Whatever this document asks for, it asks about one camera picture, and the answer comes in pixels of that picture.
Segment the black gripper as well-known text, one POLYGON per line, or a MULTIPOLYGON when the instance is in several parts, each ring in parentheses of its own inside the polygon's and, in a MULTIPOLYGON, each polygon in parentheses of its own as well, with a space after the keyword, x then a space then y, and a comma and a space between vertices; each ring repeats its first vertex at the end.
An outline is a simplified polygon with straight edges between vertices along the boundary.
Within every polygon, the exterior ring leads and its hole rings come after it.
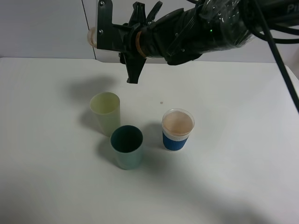
POLYGON ((119 58, 126 65, 129 84, 138 84, 146 58, 154 57, 154 41, 150 31, 153 23, 146 21, 145 4, 135 2, 129 22, 116 26, 123 46, 119 58))

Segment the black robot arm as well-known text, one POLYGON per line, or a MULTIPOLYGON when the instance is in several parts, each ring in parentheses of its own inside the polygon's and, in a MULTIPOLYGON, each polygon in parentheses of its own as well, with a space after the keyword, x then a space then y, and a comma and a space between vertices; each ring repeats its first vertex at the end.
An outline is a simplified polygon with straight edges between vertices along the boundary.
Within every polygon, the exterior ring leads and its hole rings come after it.
POLYGON ((297 44, 299 3, 296 0, 196 0, 189 10, 178 9, 156 20, 162 6, 157 2, 148 15, 136 2, 124 35, 120 53, 130 84, 138 83, 146 59, 163 58, 168 65, 180 65, 204 53, 242 47, 251 36, 269 45, 297 44), (274 38, 275 30, 295 35, 274 38))

